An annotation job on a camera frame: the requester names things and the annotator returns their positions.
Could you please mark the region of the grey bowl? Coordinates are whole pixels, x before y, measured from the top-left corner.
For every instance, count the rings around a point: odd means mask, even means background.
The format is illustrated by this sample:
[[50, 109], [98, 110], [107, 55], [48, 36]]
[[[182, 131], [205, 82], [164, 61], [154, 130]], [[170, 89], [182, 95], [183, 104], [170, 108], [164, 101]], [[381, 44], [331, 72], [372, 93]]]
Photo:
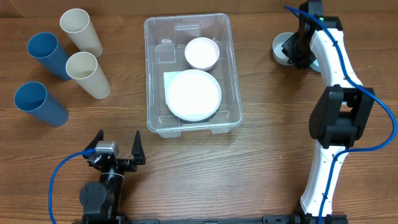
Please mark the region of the grey bowl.
[[284, 32], [279, 34], [272, 43], [272, 54], [274, 60], [285, 66], [289, 66], [288, 57], [282, 52], [282, 44], [293, 35], [292, 32]]

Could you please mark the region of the blue cup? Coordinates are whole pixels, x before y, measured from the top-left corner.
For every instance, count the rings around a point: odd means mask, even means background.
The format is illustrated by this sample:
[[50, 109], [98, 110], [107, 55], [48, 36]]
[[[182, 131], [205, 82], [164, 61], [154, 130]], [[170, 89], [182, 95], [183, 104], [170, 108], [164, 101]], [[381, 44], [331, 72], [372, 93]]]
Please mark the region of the blue cup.
[[66, 71], [69, 56], [54, 34], [41, 32], [32, 36], [28, 41], [27, 51], [59, 79], [64, 81], [72, 79]]
[[40, 82], [27, 82], [14, 95], [14, 104], [37, 119], [52, 126], [62, 126], [68, 121], [66, 108]]

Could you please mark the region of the light blue bowl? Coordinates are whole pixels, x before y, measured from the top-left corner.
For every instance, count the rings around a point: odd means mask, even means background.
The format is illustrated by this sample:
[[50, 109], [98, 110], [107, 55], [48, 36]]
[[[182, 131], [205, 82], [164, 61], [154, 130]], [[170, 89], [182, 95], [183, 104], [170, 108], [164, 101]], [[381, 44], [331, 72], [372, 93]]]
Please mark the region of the light blue bowl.
[[310, 68], [311, 68], [312, 70], [314, 70], [314, 71], [320, 73], [320, 67], [319, 67], [319, 64], [318, 64], [318, 61], [317, 61], [317, 60], [314, 60], [314, 61], [312, 62], [312, 64], [310, 65]]

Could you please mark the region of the clear plastic storage bin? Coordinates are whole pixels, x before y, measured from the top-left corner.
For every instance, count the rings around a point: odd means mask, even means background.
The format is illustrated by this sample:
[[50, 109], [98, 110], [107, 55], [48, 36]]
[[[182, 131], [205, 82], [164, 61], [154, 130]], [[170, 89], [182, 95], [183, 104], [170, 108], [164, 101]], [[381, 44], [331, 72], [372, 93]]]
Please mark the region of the clear plastic storage bin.
[[[221, 104], [209, 118], [184, 121], [169, 110], [165, 100], [164, 74], [182, 72], [191, 66], [184, 56], [185, 46], [196, 37], [214, 40], [219, 49], [217, 63], [209, 69], [221, 87]], [[188, 131], [230, 132], [243, 123], [233, 36], [224, 13], [150, 17], [144, 23], [146, 51], [147, 127], [163, 138], [177, 138]]]

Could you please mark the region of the white label in bin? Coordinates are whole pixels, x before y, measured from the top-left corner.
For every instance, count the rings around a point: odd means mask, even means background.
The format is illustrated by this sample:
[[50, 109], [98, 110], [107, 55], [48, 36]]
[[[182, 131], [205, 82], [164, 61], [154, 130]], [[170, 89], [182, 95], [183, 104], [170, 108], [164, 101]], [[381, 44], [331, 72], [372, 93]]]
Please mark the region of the white label in bin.
[[164, 77], [164, 90], [165, 93], [167, 92], [168, 86], [170, 81], [180, 73], [180, 71], [174, 71], [174, 72], [164, 72], [163, 77]]

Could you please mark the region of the pink plate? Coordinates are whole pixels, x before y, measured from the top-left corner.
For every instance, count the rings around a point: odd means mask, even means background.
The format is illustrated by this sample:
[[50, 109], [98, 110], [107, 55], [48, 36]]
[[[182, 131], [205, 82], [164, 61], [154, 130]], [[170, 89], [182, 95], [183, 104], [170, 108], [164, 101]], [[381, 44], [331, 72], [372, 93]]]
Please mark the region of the pink plate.
[[197, 69], [177, 73], [165, 90], [169, 110], [189, 122], [209, 118], [220, 107], [221, 99], [221, 86], [215, 77]]

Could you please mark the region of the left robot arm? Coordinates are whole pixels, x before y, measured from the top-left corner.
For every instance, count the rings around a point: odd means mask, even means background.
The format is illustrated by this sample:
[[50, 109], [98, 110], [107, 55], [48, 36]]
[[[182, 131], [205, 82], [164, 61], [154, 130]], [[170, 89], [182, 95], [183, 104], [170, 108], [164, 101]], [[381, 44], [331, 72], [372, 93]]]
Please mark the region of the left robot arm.
[[82, 223], [120, 223], [131, 220], [119, 212], [121, 193], [126, 172], [135, 172], [134, 159], [120, 159], [116, 142], [106, 142], [103, 130], [85, 148], [94, 149], [84, 158], [90, 167], [100, 171], [99, 181], [89, 182], [80, 190], [80, 203], [83, 206]]

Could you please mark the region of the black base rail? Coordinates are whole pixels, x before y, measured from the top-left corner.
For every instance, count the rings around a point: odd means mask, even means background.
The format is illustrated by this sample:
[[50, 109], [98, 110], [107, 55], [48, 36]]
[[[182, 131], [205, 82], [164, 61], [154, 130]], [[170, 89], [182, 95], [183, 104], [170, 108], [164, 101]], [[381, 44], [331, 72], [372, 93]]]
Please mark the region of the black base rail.
[[122, 219], [122, 220], [94, 220], [86, 223], [128, 223], [128, 224], [317, 224], [318, 217], [300, 215], [264, 215], [261, 218], [220, 218], [220, 219]]

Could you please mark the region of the blue cup near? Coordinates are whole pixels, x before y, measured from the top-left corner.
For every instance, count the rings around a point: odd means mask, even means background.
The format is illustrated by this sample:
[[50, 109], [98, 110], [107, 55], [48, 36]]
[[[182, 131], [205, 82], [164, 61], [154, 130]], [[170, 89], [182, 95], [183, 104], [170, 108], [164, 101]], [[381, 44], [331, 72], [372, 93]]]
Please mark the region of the blue cup near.
[[52, 126], [62, 126], [68, 121], [66, 108], [40, 82], [27, 82], [14, 95], [14, 104], [37, 119]]

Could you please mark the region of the blue cup far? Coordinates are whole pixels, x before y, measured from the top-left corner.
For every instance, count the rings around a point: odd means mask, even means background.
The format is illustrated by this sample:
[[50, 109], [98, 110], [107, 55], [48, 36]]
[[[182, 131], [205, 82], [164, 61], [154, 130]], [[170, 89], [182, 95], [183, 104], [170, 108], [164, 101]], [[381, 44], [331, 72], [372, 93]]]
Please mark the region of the blue cup far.
[[54, 34], [41, 32], [32, 36], [28, 41], [27, 51], [59, 79], [64, 81], [72, 79], [66, 71], [69, 56]]

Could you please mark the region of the beige cup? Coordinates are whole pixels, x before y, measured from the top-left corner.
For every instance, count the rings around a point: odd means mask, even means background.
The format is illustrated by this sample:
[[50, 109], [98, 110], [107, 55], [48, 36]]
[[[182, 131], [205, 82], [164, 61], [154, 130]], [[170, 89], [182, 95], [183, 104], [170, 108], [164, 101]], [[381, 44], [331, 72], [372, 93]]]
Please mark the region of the beige cup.
[[85, 10], [74, 8], [64, 12], [60, 27], [82, 52], [89, 52], [95, 57], [103, 53], [103, 46]]
[[96, 57], [89, 52], [73, 54], [66, 63], [67, 74], [88, 94], [104, 99], [111, 93], [111, 87]]

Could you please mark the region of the pink bowl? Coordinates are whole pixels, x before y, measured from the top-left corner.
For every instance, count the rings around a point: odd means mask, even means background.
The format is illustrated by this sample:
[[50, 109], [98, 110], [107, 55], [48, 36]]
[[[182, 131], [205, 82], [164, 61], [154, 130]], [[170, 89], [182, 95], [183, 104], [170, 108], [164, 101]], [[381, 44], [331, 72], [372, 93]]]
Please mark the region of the pink bowl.
[[187, 44], [184, 55], [192, 68], [209, 70], [218, 61], [220, 48], [209, 38], [197, 37]]

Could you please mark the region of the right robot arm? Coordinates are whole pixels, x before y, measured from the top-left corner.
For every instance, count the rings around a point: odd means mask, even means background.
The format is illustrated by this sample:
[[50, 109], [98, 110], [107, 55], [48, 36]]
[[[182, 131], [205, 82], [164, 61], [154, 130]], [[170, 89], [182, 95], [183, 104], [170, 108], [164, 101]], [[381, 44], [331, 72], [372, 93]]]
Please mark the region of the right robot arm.
[[[278, 35], [275, 60], [319, 66], [325, 90], [309, 119], [315, 152], [295, 223], [338, 223], [331, 203], [342, 163], [363, 134], [373, 89], [363, 88], [337, 17], [300, 11], [297, 32]], [[144, 23], [147, 126], [163, 138], [187, 131], [228, 133], [243, 121], [229, 17], [225, 14], [151, 17]]]

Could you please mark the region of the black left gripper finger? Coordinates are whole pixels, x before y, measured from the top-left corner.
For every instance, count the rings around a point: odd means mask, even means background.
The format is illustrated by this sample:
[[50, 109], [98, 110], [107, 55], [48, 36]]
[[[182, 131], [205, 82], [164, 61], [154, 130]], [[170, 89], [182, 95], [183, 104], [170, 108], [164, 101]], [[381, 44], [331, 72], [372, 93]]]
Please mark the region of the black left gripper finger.
[[83, 157], [89, 158], [92, 154], [96, 152], [96, 145], [102, 141], [104, 138], [104, 131], [100, 129], [94, 139], [89, 143], [89, 145], [83, 150]]
[[146, 164], [146, 157], [144, 154], [142, 141], [141, 141], [141, 134], [140, 134], [139, 130], [136, 131], [131, 154], [133, 155], [134, 163], [136, 165], [145, 165]]

